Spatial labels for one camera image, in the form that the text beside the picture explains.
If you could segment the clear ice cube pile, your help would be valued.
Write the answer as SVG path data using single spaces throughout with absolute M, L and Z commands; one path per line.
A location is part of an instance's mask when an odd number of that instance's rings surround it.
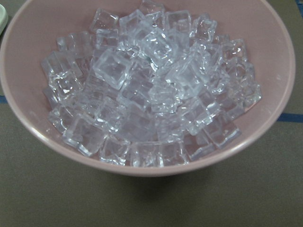
M 125 17 L 98 9 L 41 63 L 49 122 L 82 155 L 117 166 L 185 165 L 225 147 L 262 93 L 244 41 L 216 27 L 151 0 Z

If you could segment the pink bowl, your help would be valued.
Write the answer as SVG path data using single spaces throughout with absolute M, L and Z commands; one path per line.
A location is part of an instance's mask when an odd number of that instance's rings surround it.
M 265 0 L 28 0 L 4 35 L 0 77 L 53 150 L 158 176 L 258 139 L 289 99 L 294 63 Z

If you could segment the cream bear serving tray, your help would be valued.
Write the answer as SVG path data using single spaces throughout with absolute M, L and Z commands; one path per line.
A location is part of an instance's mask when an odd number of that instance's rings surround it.
M 4 31 L 4 28 L 6 27 L 8 23 L 8 13 L 4 6 L 0 4 L 0 34 Z

